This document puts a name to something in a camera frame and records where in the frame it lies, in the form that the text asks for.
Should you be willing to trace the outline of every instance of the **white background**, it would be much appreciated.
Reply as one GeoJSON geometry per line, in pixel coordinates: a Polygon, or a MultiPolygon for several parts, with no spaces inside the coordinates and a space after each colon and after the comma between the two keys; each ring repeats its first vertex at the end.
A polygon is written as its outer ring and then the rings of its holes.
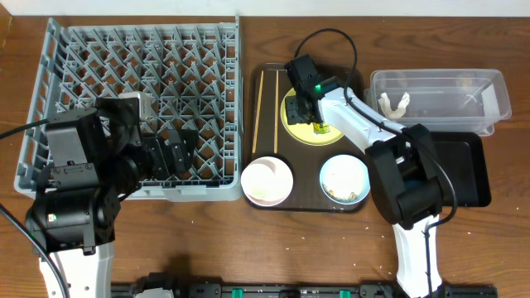
{"type": "Polygon", "coordinates": [[[13,15],[530,17],[528,0],[0,0],[13,15]]]}

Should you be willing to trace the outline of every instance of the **wooden tabletop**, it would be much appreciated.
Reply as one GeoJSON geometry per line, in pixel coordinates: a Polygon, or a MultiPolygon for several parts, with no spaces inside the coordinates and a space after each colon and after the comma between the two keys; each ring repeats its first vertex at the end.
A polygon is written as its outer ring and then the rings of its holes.
{"type": "MultiPolygon", "coordinates": [[[[63,26],[232,22],[230,17],[57,17],[63,26]]],[[[0,54],[0,132],[27,119],[46,17],[14,17],[0,54]]],[[[483,138],[493,201],[460,208],[437,232],[438,268],[452,284],[485,284],[503,297],[530,296],[530,19],[426,17],[244,17],[245,128],[249,82],[263,62],[285,62],[307,34],[335,27],[359,48],[359,70],[480,68],[504,74],[513,116],[483,138]]],[[[322,35],[304,47],[317,62],[348,64],[347,42],[322,35]]],[[[248,161],[251,129],[245,130],[248,161]]],[[[0,141],[0,202],[24,219],[31,199],[13,189],[22,135],[0,141]]],[[[215,276],[228,282],[357,284],[392,281],[398,258],[392,228],[373,202],[358,214],[253,209],[245,200],[172,204],[126,201],[115,225],[113,281],[149,272],[215,276]]],[[[0,296],[44,297],[29,242],[0,219],[0,296]]]]}

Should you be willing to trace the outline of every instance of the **gray dish rack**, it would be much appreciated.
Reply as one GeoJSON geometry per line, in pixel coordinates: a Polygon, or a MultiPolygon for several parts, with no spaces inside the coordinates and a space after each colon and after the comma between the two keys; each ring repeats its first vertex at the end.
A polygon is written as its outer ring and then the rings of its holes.
{"type": "MultiPolygon", "coordinates": [[[[129,199],[235,200],[243,194],[240,56],[238,17],[234,23],[66,28],[50,19],[27,121],[89,107],[98,97],[146,92],[157,116],[142,123],[143,132],[165,136],[168,128],[192,128],[200,140],[189,172],[145,180],[129,199]]],[[[18,160],[15,189],[32,198],[38,175],[53,162],[45,131],[26,131],[18,160]]]]}

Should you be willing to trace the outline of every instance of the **yellow plate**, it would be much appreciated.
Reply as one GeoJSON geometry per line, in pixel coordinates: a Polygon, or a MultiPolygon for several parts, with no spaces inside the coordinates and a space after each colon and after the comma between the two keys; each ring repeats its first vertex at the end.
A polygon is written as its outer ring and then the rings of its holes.
{"type": "Polygon", "coordinates": [[[339,141],[344,134],[337,128],[330,125],[330,132],[317,135],[313,132],[313,126],[310,124],[299,123],[295,125],[287,124],[287,112],[285,108],[285,98],[287,96],[294,96],[296,92],[293,88],[285,94],[282,100],[282,106],[280,107],[280,114],[282,115],[283,127],[289,132],[289,134],[296,140],[303,142],[307,145],[313,146],[324,146],[339,141]]]}

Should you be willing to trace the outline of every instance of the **green tape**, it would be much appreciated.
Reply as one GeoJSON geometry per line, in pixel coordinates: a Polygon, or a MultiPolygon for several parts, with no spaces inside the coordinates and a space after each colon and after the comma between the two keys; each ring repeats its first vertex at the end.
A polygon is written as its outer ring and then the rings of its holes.
{"type": "Polygon", "coordinates": [[[351,298],[351,292],[346,290],[340,290],[339,298],[351,298]]]}
{"type": "Polygon", "coordinates": [[[233,289],[232,298],[243,298],[243,289],[233,289]]]}

